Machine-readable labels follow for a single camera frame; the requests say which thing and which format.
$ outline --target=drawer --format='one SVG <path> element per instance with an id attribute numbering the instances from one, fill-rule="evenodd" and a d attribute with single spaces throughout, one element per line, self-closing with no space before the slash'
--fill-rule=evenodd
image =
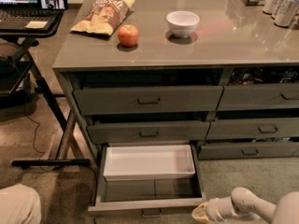
<path id="1" fill-rule="evenodd" d="M 203 140 L 209 122 L 168 121 L 134 123 L 100 123 L 88 126 L 94 144 L 105 142 L 142 142 L 172 140 Z"/>
<path id="2" fill-rule="evenodd" d="M 297 108 L 299 84 L 225 86 L 218 110 Z"/>
<path id="3" fill-rule="evenodd" d="M 211 122 L 206 139 L 299 136 L 299 118 L 223 119 Z"/>
<path id="4" fill-rule="evenodd" d="M 162 214 L 191 212 L 194 207 L 206 201 L 195 147 L 191 146 L 191 150 L 195 174 L 190 178 L 107 181 L 104 177 L 107 147 L 104 147 L 97 197 L 95 205 L 89 207 L 90 215 L 135 214 L 159 217 Z"/>
<path id="5" fill-rule="evenodd" d="M 299 149 L 294 142 L 253 142 L 201 146 L 199 160 L 291 157 Z"/>
<path id="6" fill-rule="evenodd" d="M 222 87 L 140 87 L 75 90 L 82 115 L 213 111 Z"/>
<path id="7" fill-rule="evenodd" d="M 168 142 L 168 145 L 161 143 L 148 142 L 143 146 L 116 143 L 108 147 L 104 170 L 106 181 L 192 178 L 195 168 L 189 142 L 175 145 L 169 145 L 175 142 Z"/>

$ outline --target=drawer front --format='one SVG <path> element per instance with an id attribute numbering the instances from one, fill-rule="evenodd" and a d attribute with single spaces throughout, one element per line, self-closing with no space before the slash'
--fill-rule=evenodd
<path id="1" fill-rule="evenodd" d="M 146 87 L 74 91 L 82 115 L 212 111 L 222 87 Z"/>
<path id="2" fill-rule="evenodd" d="M 218 110 L 299 107 L 299 84 L 232 85 L 224 87 Z"/>
<path id="3" fill-rule="evenodd" d="M 211 122 L 206 139 L 295 137 L 298 127 L 299 118 L 217 120 Z"/>
<path id="4" fill-rule="evenodd" d="M 114 142 L 203 140 L 209 123 L 199 121 L 98 124 L 87 128 L 94 144 Z"/>
<path id="5" fill-rule="evenodd" d="M 202 146 L 199 160 L 291 157 L 298 148 L 299 144 L 291 142 Z"/>

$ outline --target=black desk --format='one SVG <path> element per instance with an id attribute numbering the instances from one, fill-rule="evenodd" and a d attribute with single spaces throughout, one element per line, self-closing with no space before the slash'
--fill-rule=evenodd
<path id="1" fill-rule="evenodd" d="M 56 155 L 54 159 L 50 160 L 21 160 L 21 161 L 13 161 L 11 163 L 12 166 L 20 166 L 22 168 L 27 168 L 29 166 L 48 166 L 48 165 L 83 165 L 89 166 L 90 160 L 88 159 L 79 159 L 79 160 L 59 160 L 59 153 L 64 142 L 65 132 L 67 127 L 73 126 L 72 124 L 68 124 L 70 119 L 66 119 L 61 108 L 58 106 L 56 98 L 61 95 L 55 95 L 51 92 L 45 78 L 42 77 L 41 73 L 38 70 L 38 67 L 29 51 L 29 48 L 32 46 L 38 45 L 38 38 L 47 38 L 56 34 L 57 29 L 59 27 L 61 18 L 55 24 L 52 25 L 51 29 L 47 32 L 34 32 L 34 33 L 12 33 L 12 32 L 0 32 L 0 37 L 4 38 L 7 41 L 16 42 L 19 38 L 24 38 L 20 43 L 20 47 L 13 52 L 13 54 L 9 54 L 8 60 L 11 64 L 15 65 L 18 69 L 18 72 L 14 72 L 10 77 L 0 77 L 1 82 L 6 85 L 0 86 L 0 96 L 9 96 L 11 95 L 20 85 L 22 80 L 28 74 L 29 71 L 33 74 L 37 89 L 36 91 L 42 93 L 44 98 L 46 99 L 51 111 L 55 115 L 61 126 L 61 140 L 60 144 L 57 148 Z"/>

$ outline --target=floor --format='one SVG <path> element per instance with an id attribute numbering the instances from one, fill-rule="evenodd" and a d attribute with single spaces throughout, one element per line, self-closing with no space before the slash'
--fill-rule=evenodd
<path id="1" fill-rule="evenodd" d="M 40 39 L 40 45 L 30 49 L 53 93 L 62 91 L 51 67 L 77 13 L 77 8 L 67 10 L 56 36 Z M 67 113 L 65 99 L 59 98 L 58 103 Z M 90 168 L 68 166 L 61 169 L 22 169 L 11 166 L 14 160 L 46 160 L 51 154 L 58 129 L 59 124 L 41 95 L 33 95 L 26 105 L 0 109 L 0 188 L 22 183 L 36 189 L 41 197 L 43 224 L 198 223 L 190 214 L 156 218 L 90 217 L 87 208 L 92 204 L 95 194 L 97 167 L 78 127 L 74 132 L 78 146 L 70 148 L 66 154 L 68 158 L 80 156 L 91 159 Z M 299 190 L 298 164 L 299 158 L 198 162 L 208 199 L 229 196 L 233 188 L 240 186 L 272 203 L 276 203 L 288 192 Z M 241 222 L 229 220 L 226 223 Z M 265 222 L 258 220 L 247 223 Z"/>

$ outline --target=laptop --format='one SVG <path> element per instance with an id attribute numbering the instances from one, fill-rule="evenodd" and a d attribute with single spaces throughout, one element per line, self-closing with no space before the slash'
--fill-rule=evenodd
<path id="1" fill-rule="evenodd" d="M 62 16 L 62 9 L 44 8 L 40 0 L 0 0 L 2 33 L 46 33 Z"/>

